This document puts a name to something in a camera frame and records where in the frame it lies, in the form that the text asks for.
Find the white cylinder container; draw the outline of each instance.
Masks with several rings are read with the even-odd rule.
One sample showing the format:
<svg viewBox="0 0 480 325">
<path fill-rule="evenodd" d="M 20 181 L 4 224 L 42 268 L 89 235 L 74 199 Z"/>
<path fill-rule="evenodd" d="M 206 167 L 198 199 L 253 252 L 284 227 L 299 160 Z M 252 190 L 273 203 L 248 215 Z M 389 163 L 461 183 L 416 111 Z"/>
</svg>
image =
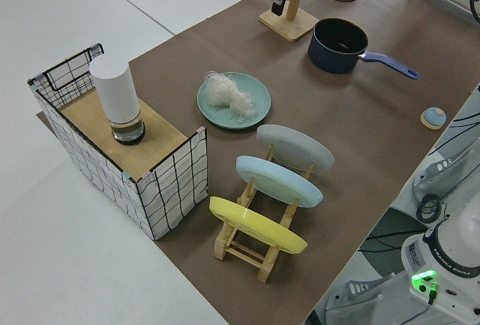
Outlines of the white cylinder container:
<svg viewBox="0 0 480 325">
<path fill-rule="evenodd" d="M 90 62 L 89 70 L 113 137 L 124 145 L 138 143 L 145 126 L 128 61 L 105 53 Z"/>
</svg>

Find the wooden stand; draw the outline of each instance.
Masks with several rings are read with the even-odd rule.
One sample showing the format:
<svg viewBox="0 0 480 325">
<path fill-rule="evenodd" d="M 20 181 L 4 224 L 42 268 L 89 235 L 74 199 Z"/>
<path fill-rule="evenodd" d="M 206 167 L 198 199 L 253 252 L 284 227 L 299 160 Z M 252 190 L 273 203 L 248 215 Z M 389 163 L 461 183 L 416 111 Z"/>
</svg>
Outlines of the wooden stand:
<svg viewBox="0 0 480 325">
<path fill-rule="evenodd" d="M 267 154 L 265 159 L 268 161 L 272 160 L 272 146 L 268 148 Z M 315 164 L 312 164 L 303 174 L 302 176 L 305 179 L 310 177 L 311 172 L 314 170 Z M 254 199 L 255 193 L 257 190 L 253 187 L 253 180 L 249 181 L 247 187 L 241 194 L 241 196 L 237 199 L 237 204 L 243 207 L 248 208 Z M 293 203 L 289 204 L 286 207 L 285 213 L 280 221 L 280 225 L 285 228 L 289 228 L 292 222 L 293 216 L 295 211 L 297 210 L 297 206 L 299 204 L 299 199 L 295 199 Z M 219 259 L 223 260 L 227 252 L 236 257 L 242 259 L 259 268 L 259 272 L 256 276 L 256 279 L 265 283 L 267 278 L 270 275 L 270 272 L 273 269 L 275 261 L 277 260 L 277 256 L 280 252 L 278 247 L 270 246 L 265 256 L 257 253 L 256 251 L 248 248 L 236 242 L 234 240 L 235 235 L 237 233 L 237 229 L 232 225 L 228 224 L 226 221 L 223 222 L 223 227 L 220 233 L 215 240 L 214 245 L 214 256 Z"/>
<path fill-rule="evenodd" d="M 299 4 L 300 0 L 287 1 L 287 10 L 281 16 L 268 10 L 260 15 L 259 20 L 288 41 L 295 42 L 312 31 L 318 23 L 318 19 L 299 8 Z"/>
</svg>

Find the teal plate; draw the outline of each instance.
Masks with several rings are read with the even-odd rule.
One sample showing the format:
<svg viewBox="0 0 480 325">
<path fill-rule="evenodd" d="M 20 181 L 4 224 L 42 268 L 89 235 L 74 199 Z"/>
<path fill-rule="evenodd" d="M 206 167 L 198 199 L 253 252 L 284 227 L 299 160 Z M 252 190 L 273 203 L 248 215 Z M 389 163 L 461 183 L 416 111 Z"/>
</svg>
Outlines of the teal plate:
<svg viewBox="0 0 480 325">
<path fill-rule="evenodd" d="M 223 74 L 236 81 L 239 91 L 251 94 L 255 105 L 256 116 L 243 121 L 238 116 L 235 116 L 228 107 L 218 108 L 211 106 L 206 96 L 206 89 L 209 83 L 207 80 L 200 86 L 196 97 L 198 107 L 204 117 L 221 128 L 233 130 L 249 128 L 262 121 L 265 116 L 267 116 L 267 113 L 269 113 L 272 104 L 267 88 L 259 80 L 247 74 L 241 74 L 239 72 L 223 72 Z"/>
</svg>

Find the yellow plate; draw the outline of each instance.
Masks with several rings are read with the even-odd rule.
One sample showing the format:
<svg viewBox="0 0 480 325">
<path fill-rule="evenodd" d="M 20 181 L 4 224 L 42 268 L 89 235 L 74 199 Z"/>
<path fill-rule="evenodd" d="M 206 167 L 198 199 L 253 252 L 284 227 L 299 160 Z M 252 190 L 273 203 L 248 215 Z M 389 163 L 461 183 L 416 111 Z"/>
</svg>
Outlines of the yellow plate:
<svg viewBox="0 0 480 325">
<path fill-rule="evenodd" d="M 290 254 L 299 254 L 307 247 L 305 240 L 292 231 L 231 201 L 212 196 L 210 211 L 241 232 Z"/>
</svg>

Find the light blue plate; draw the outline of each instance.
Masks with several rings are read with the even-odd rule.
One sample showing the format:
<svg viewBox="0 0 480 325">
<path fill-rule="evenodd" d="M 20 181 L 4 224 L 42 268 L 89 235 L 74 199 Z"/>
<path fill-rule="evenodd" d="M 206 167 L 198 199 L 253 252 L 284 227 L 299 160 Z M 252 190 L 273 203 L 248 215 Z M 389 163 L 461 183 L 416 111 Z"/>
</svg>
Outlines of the light blue plate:
<svg viewBox="0 0 480 325">
<path fill-rule="evenodd" d="M 272 103 L 267 88 L 259 80 L 247 74 L 241 74 L 239 72 L 224 72 L 223 74 L 236 81 L 239 91 L 251 94 L 256 109 L 256 116 L 247 121 L 242 121 L 242 119 L 235 116 L 228 107 L 217 108 L 210 106 L 206 97 L 206 88 L 209 83 L 207 80 L 200 86 L 196 97 L 198 107 L 204 117 L 222 128 L 234 130 L 249 128 L 262 121 L 265 116 L 267 116 L 267 113 L 269 113 Z"/>
<path fill-rule="evenodd" d="M 237 173 L 244 181 L 253 180 L 253 186 L 264 194 L 292 204 L 298 198 L 298 207 L 315 207 L 323 200 L 322 192 L 297 173 L 273 162 L 238 156 Z"/>
</svg>

